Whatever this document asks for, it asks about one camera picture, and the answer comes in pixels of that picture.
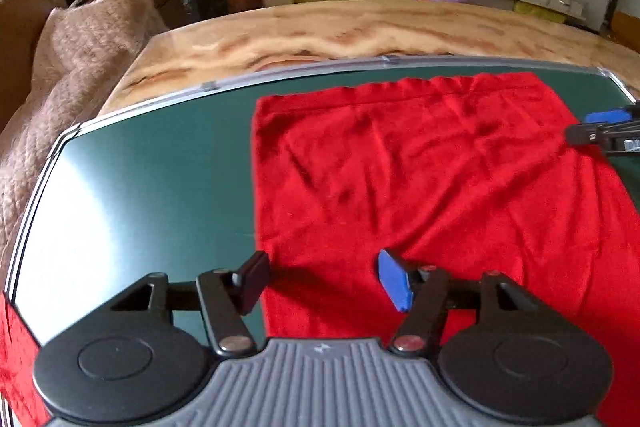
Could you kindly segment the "red knit garment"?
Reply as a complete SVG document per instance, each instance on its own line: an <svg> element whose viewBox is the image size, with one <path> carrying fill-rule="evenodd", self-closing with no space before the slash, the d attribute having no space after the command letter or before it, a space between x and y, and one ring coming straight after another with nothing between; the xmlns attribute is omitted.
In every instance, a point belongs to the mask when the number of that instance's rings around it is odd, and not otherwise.
<svg viewBox="0 0 640 427"><path fill-rule="evenodd" d="M639 213L530 72L265 96L253 116L256 246L270 337L392 338L381 249L456 279L497 270L593 335L609 426L639 421Z"/></svg>

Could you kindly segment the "green mat with metal frame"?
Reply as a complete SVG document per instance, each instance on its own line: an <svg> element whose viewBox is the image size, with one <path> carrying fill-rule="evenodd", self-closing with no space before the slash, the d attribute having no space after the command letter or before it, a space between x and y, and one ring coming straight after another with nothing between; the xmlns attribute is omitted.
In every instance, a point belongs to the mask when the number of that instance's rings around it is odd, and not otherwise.
<svg viewBox="0 0 640 427"><path fill-rule="evenodd" d="M382 56L234 74L76 124L54 143L27 205L6 297L46 343L146 274L190 281L246 259L250 121L262 96L519 71L536 74L577 117L634 101L604 66Z"/></svg>

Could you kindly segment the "brown sofa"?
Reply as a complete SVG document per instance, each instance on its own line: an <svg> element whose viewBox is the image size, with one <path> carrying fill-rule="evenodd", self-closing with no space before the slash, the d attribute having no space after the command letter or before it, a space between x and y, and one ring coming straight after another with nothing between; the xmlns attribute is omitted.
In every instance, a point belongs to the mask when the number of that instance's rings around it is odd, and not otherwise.
<svg viewBox="0 0 640 427"><path fill-rule="evenodd" d="M73 6L96 0L74 0ZM191 21L183 0L152 0L165 25L170 29ZM1 124L5 126L32 91L32 62L44 24L54 0L1 1Z"/></svg>

